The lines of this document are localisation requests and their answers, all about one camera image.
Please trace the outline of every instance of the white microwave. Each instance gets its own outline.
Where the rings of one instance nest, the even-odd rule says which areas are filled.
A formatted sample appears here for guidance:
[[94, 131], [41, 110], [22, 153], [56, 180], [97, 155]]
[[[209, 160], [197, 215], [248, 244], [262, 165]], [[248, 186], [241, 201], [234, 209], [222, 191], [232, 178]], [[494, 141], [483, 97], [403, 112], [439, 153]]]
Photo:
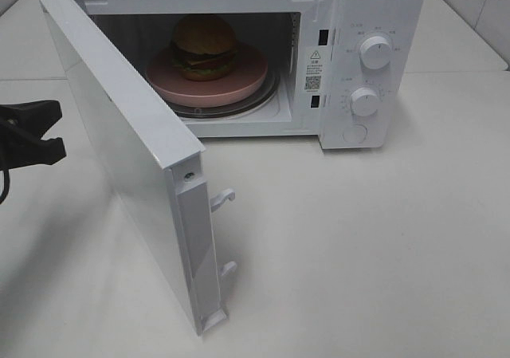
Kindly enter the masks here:
[[[234, 193], [209, 199], [198, 138], [308, 135], [322, 148], [380, 147], [422, 0], [41, 4], [91, 143], [200, 335], [226, 318], [222, 281], [235, 263], [217, 266], [211, 225]], [[268, 59], [257, 99], [186, 110], [147, 83], [177, 21], [203, 13]]]

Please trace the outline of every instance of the timer knob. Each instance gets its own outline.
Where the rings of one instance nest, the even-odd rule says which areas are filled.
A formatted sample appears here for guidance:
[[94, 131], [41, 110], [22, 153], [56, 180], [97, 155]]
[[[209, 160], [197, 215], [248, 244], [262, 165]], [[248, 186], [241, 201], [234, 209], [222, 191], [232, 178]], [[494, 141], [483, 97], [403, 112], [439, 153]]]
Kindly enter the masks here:
[[382, 34], [366, 38], [359, 47], [361, 61], [368, 69], [381, 69], [390, 63], [393, 46]]
[[377, 92], [373, 89], [363, 87], [357, 89], [351, 95], [352, 113], [357, 116], [369, 116], [375, 113], [379, 107], [381, 100]]

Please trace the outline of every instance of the open microwave door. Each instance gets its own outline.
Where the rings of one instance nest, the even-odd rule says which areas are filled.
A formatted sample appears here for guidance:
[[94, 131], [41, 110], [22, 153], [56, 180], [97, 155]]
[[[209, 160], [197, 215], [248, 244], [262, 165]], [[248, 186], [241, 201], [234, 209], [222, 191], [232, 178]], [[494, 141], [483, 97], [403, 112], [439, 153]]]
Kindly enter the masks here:
[[88, 137], [198, 335], [226, 318], [203, 145], [74, 0], [41, 0]]

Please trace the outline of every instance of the hamburger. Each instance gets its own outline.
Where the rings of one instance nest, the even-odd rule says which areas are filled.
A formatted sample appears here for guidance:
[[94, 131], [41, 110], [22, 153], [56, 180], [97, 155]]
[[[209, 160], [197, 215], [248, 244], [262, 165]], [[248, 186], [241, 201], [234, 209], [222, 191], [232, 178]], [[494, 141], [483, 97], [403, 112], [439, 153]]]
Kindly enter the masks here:
[[192, 14], [181, 19], [171, 40], [172, 64], [192, 81], [212, 81], [232, 72], [236, 36], [217, 15]]

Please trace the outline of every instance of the warning label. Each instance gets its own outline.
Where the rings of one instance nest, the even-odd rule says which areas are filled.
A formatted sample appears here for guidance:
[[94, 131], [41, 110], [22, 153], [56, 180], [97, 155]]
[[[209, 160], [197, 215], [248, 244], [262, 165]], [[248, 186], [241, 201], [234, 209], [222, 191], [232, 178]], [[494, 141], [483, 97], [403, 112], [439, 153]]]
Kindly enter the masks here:
[[331, 52], [329, 46], [307, 48], [306, 66], [304, 69], [305, 92], [319, 92], [322, 88], [322, 74], [329, 52]]

